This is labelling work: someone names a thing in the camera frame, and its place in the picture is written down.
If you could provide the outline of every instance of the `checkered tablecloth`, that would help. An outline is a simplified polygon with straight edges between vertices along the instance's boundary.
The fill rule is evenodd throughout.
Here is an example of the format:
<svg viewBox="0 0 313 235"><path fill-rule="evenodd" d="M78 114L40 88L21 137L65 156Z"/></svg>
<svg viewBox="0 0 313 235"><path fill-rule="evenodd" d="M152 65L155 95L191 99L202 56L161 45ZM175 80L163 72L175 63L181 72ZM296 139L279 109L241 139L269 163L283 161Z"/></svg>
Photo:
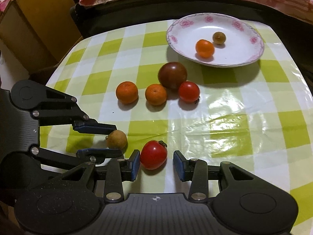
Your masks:
<svg viewBox="0 0 313 235"><path fill-rule="evenodd" d="M167 45L165 34L174 20L129 26L78 43L62 61L48 86L75 96L80 108L98 122L115 124L128 137L125 156L152 139L168 145L166 165L140 170L127 192L187 192L188 183L173 170L173 152L204 159L210 165L231 161L292 194L299 205L294 235L313 234L313 99L297 66L273 30L247 22L262 36L264 54L258 62L231 69L191 62ZM200 87L198 105L169 95L164 107L146 103L145 89L159 83L166 62L179 61L188 80ZM134 82L139 100L118 103L115 89ZM41 127L41 147L75 153L106 147L105 136L80 134L71 125ZM218 193L209 182L210 196Z"/></svg>

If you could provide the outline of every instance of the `logo symbol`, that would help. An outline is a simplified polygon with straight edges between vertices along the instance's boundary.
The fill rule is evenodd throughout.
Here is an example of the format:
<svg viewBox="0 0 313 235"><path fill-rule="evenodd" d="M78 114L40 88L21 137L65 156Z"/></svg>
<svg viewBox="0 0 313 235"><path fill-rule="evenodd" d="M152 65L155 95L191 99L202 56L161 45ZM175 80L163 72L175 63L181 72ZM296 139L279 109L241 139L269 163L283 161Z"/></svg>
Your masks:
<svg viewBox="0 0 313 235"><path fill-rule="evenodd" d="M162 199L162 198L156 195L155 197L153 197L153 198L151 198L151 199L153 199L154 201L157 202L157 201L159 201L159 200Z"/></svg>

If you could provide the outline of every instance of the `tomato stem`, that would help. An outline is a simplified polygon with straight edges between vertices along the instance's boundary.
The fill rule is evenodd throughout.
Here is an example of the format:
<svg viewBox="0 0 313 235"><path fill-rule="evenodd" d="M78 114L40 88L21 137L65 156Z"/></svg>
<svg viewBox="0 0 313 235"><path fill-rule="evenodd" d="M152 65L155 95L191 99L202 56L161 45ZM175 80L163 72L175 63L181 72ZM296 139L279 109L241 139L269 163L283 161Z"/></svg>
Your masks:
<svg viewBox="0 0 313 235"><path fill-rule="evenodd" d="M160 140L159 144L161 144L163 147L167 147L167 144L163 140Z"/></svg>

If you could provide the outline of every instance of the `pink floral rim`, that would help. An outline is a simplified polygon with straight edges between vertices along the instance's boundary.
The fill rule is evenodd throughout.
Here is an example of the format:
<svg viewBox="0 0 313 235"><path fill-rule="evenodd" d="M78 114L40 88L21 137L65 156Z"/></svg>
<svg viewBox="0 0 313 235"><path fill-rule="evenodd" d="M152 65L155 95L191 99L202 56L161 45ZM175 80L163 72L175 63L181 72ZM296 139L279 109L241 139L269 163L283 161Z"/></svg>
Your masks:
<svg viewBox="0 0 313 235"><path fill-rule="evenodd" d="M228 65L208 63L208 62L201 62L199 60L192 59L190 57L185 56L183 54L183 52L181 52L180 50L177 50L173 46L173 43L175 43L175 44L178 43L177 38L172 34L173 27L176 26L177 24L179 24L179 26L181 28L187 28L189 26L192 26L194 24L192 18L194 18L196 16L200 16L200 15L206 15L205 18L204 18L204 21L206 23L212 23L214 21L214 18L212 17L212 15L217 15L217 16L220 16L220 17L227 17L227 18L232 19L233 20L232 21L232 26L234 28L236 28L237 30L241 31L241 32L244 31L244 26L249 28L249 30L251 30L254 33L254 35L255 35L255 36L250 38L250 42L251 42L251 44L256 44L258 42L258 40L260 40L259 41L260 46L261 46L260 50L256 54L252 55L246 62L238 63L238 64L228 64ZM192 61L195 61L195 62L198 62L198 63L200 62L200 63L202 63L204 65L212 65L212 66L216 66L216 67L226 67L226 68L229 68L229 67L239 67L239 66L243 66L243 65L248 65L248 64L254 63L257 60L259 60L260 57L262 56L262 54L264 53L264 42L262 40L262 37L259 35L259 33L252 26L246 24L245 22L242 22L240 19L234 18L232 16L228 16L228 15L218 14L218 13L198 13L198 14L192 14L192 15L189 15L189 16L185 16L185 17L183 17L181 19L176 20L173 24L171 24L171 26L167 30L166 41L167 41L168 45L174 51L176 51L180 55L184 56L185 58L187 58L189 60L192 60Z"/></svg>

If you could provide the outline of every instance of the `red tomato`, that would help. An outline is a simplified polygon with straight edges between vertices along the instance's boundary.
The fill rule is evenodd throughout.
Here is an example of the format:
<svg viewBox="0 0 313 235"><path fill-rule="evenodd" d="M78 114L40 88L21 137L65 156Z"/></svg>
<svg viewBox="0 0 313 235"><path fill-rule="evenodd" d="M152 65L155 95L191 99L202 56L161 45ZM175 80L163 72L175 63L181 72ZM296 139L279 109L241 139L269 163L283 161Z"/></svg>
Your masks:
<svg viewBox="0 0 313 235"><path fill-rule="evenodd" d="M159 168L167 158L167 145L163 141L150 140L140 154L140 162L146 169Z"/></svg>
<svg viewBox="0 0 313 235"><path fill-rule="evenodd" d="M186 103L192 103L199 99L200 89L197 84L185 81L178 89L179 97Z"/></svg>

